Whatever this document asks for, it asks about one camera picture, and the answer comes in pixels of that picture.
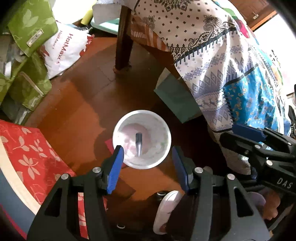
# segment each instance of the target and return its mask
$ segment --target white bucket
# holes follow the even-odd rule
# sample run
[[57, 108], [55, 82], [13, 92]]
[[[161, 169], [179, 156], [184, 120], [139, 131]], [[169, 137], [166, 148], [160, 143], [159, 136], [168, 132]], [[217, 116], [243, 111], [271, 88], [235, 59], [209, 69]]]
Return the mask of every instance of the white bucket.
[[[142, 154], [136, 156], [136, 133], [142, 133]], [[149, 169], [161, 163], [170, 151], [171, 135], [166, 122], [154, 112], [135, 110], [122, 117], [113, 131], [113, 147], [124, 149], [124, 163]]]

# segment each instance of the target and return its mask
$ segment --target yellow object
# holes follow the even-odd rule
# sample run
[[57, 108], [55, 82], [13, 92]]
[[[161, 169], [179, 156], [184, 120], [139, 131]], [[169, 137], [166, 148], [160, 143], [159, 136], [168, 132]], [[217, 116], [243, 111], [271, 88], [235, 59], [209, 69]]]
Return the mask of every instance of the yellow object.
[[90, 20], [93, 17], [93, 12], [92, 12], [92, 6], [96, 3], [96, 1], [93, 2], [93, 4], [91, 5], [91, 8], [86, 12], [86, 14], [84, 15], [84, 17], [81, 20], [81, 24], [83, 25], [87, 25]]

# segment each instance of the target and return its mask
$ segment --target pink slipper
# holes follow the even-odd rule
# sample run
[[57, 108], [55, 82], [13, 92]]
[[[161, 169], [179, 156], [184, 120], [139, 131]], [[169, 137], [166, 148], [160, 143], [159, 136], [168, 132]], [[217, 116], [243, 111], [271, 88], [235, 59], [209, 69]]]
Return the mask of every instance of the pink slipper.
[[159, 204], [153, 225], [153, 231], [156, 234], [166, 234], [161, 232], [160, 228], [168, 222], [171, 212], [175, 209], [182, 197], [183, 194], [179, 191], [171, 191], [163, 198]]

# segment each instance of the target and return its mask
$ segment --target red floral fabric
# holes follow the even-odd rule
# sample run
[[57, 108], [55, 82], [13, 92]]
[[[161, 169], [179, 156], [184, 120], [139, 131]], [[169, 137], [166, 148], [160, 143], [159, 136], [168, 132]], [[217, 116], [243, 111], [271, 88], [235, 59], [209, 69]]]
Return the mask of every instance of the red floral fabric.
[[[16, 173], [40, 205], [63, 173], [75, 176], [39, 129], [0, 120], [0, 138]], [[78, 213], [81, 236], [88, 238], [83, 193], [78, 194]]]

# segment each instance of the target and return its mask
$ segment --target patterned blanket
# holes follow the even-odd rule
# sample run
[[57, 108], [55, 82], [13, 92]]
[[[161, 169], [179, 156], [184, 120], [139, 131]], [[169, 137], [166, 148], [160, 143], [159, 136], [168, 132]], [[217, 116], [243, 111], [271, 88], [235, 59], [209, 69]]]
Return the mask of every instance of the patterned blanket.
[[[284, 81], [280, 67], [261, 49], [229, 1], [118, 3], [133, 9], [135, 17], [157, 34], [172, 53], [178, 73], [217, 138], [219, 133], [230, 131], [233, 123], [290, 134], [287, 97], [281, 95]], [[229, 159], [229, 154], [223, 148], [222, 151]], [[247, 161], [243, 165], [235, 171], [249, 174]]]

